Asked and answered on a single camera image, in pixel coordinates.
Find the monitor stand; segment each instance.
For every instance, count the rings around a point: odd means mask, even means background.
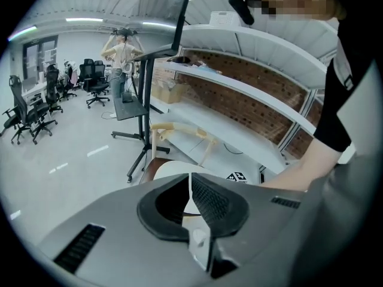
[[[128,134],[128,133],[121,133],[121,132],[112,132],[111,134],[113,138],[115,138],[116,136],[133,138],[133,139],[138,139],[142,141],[142,143],[144,144],[144,147],[141,153],[139,154],[133,166],[129,169],[127,173],[128,183],[132,182],[132,174],[136,170],[142,158],[146,155],[146,153],[149,150],[151,150],[151,143],[149,140],[149,137],[150,137],[149,116],[150,116],[150,91],[151,91],[151,79],[153,77],[153,68],[154,68],[154,58],[148,59],[148,60],[142,60],[139,67],[139,83],[138,83],[137,99],[141,104],[143,104],[144,108],[148,112],[147,114],[144,115],[144,129],[142,128],[142,116],[139,116],[138,117],[138,134]],[[144,85],[145,85],[145,99],[144,99],[144,102],[142,102]],[[166,152],[166,154],[169,154],[170,149],[158,146],[157,151],[163,151],[163,152]]]

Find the window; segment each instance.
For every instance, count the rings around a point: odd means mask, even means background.
[[[56,64],[57,36],[36,39],[23,47],[24,80],[36,78],[48,65]]]

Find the white floor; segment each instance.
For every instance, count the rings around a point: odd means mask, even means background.
[[[76,94],[78,97],[60,103],[63,114],[53,114],[58,125],[49,126],[52,137],[41,133],[34,145],[25,132],[21,144],[12,145],[11,129],[0,138],[2,205],[20,236],[33,244],[99,197],[136,185],[143,174],[144,160],[133,174],[133,182],[127,183],[127,171],[142,143],[111,137],[113,130],[137,133],[138,119],[104,120],[103,112],[114,112],[112,101],[105,102],[105,107],[94,103],[88,109],[85,101],[90,96],[82,90]],[[161,145],[169,146],[171,152],[159,156],[194,163],[170,144]]]

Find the ceiling light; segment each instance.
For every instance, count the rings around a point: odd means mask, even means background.
[[[36,26],[31,26],[30,28],[27,28],[27,29],[24,29],[24,30],[21,30],[20,32],[16,32],[16,33],[13,33],[11,36],[8,37],[8,41],[11,41],[12,39],[20,36],[20,35],[23,35],[27,32],[30,32],[30,31],[33,31],[37,29]]]
[[[66,18],[67,22],[102,22],[99,18]]]
[[[165,28],[171,28],[171,29],[175,29],[176,28],[176,26],[166,25],[164,23],[157,23],[157,22],[143,22],[142,24],[143,25],[148,25],[148,26],[163,26]]]

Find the person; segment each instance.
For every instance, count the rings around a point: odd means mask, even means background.
[[[262,0],[278,14],[307,19],[337,18],[338,48],[326,74],[323,110],[314,139],[298,164],[286,169],[264,187],[305,191],[314,179],[326,176],[351,144],[336,113],[355,90],[376,58],[378,28],[372,28],[378,0]]]
[[[110,79],[110,87],[113,99],[121,98],[121,94],[124,92],[124,85],[126,81],[126,68],[128,68],[129,61],[132,60],[132,55],[140,55],[142,51],[132,46],[133,32],[127,29],[117,30],[117,45],[108,49],[109,45],[113,41],[115,35],[112,34],[109,37],[108,42],[104,45],[101,56],[107,57],[115,54],[112,66],[112,74]],[[110,115],[111,118],[115,118],[115,113]]]

